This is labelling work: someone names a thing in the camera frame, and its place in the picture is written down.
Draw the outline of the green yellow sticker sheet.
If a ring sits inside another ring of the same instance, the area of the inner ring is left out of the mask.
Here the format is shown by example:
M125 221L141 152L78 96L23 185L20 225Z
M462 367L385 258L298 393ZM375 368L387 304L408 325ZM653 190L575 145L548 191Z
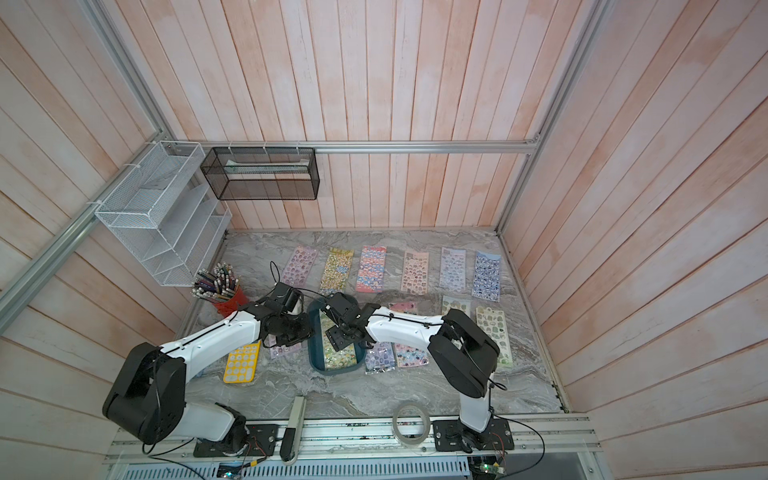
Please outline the green yellow sticker sheet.
M323 347L324 369L326 371L340 370L357 364L355 346L350 344L336 351L326 335L326 331L334 326L334 322L324 313L319 315L321 325L321 340Z

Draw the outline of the colourful small sticker sheet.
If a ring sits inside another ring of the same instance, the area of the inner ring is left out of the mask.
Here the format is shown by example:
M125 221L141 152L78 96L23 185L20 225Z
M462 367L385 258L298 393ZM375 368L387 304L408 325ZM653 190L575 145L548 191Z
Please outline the colourful small sticker sheet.
M330 295L335 292L343 292L349 278L353 250L331 248L320 281L320 292Z

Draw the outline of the red blue cat sticker sheet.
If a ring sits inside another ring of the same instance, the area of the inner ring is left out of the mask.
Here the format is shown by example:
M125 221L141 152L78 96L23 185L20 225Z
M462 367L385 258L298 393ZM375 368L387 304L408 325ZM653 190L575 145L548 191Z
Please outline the red blue cat sticker sheet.
M365 246L362 249L355 290L361 293L378 293L384 288L385 259L387 249Z

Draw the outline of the purple sticker sheet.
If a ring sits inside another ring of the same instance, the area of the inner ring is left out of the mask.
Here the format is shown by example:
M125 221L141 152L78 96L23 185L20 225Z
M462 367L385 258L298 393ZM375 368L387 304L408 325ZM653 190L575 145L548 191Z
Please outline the purple sticker sheet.
M367 374L385 373L396 368L393 344L379 342L366 351L365 369Z

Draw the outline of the teal storage box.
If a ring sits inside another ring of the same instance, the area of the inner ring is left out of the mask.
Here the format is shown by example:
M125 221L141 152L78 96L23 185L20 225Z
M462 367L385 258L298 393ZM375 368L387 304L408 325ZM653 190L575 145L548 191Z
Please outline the teal storage box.
M364 364L364 360L365 360L365 349L362 348L360 345L356 345L356 344L353 344L355 346L355 351L357 355L356 365L352 367L343 368L340 370L334 370L334 371L326 371L324 369L323 347L322 347L322 340L321 340L321 325L320 325L320 319L319 319L320 312L323 312L324 306L325 306L324 301L315 300L310 304L310 307L308 310L309 319L312 323L313 330L314 330L314 335L307 341L307 349L308 349L310 366L314 368L316 371L318 371L319 373L326 376L340 375L340 374L355 371Z

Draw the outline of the pink yellow cat sticker sheet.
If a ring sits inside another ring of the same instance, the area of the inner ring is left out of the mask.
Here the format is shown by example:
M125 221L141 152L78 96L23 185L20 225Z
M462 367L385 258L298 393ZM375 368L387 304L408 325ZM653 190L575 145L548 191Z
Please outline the pink yellow cat sticker sheet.
M414 302L393 303L389 308L395 312L417 314L417 306ZM424 350L394 343L393 351L398 368L421 367L429 363L428 354Z

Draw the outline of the pastel sticker sheet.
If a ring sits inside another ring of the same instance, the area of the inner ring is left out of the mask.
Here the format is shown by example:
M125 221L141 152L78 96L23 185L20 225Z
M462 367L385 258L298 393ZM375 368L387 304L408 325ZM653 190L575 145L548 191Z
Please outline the pastel sticker sheet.
M414 295L428 292L429 253L406 251L400 290Z

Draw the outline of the light blue sticker sheet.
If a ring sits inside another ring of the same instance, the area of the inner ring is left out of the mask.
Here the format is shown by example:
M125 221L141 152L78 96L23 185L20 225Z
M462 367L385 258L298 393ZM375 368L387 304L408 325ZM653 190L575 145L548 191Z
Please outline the light blue sticker sheet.
M466 288L466 251L443 247L439 286L447 291L462 293Z

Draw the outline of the dark blue sticker sheet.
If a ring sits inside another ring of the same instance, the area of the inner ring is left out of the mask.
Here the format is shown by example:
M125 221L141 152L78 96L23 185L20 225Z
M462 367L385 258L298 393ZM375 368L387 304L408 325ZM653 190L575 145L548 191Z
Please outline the dark blue sticker sheet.
M472 296L498 302L501 291L501 257L478 251L476 253Z

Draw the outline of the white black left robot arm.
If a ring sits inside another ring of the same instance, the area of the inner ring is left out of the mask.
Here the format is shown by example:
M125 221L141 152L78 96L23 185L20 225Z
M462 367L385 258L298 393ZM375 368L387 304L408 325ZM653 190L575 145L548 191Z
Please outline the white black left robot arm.
M135 346L103 403L102 414L145 445L182 436L218 445L227 455L245 449L245 417L222 404L187 399L186 386L236 349L274 337L292 346L313 335L301 290L278 282L264 297L182 339Z

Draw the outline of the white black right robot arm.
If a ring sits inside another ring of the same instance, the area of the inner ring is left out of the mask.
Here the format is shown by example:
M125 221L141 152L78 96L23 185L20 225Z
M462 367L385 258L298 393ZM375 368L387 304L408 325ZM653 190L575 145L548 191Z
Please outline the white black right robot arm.
M340 292L325 300L321 311L333 322L325 336L336 351L366 342L401 344L428 352L459 393L461 424L476 433L486 430L500 347L463 311L419 316L374 303L361 306Z

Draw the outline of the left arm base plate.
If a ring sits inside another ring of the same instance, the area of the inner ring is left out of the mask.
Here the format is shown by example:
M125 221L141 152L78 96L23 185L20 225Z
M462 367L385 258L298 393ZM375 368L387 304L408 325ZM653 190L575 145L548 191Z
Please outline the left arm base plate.
M257 458L274 454L278 439L278 424L235 425L234 432L221 441L199 440L194 447L195 458L241 457Z

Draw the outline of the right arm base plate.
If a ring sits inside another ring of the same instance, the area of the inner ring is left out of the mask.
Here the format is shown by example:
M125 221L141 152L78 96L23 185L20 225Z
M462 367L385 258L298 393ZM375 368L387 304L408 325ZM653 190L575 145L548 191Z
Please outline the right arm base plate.
M458 419L436 420L432 424L435 448L439 452L509 451L514 441L509 422L493 417L486 429L476 432Z

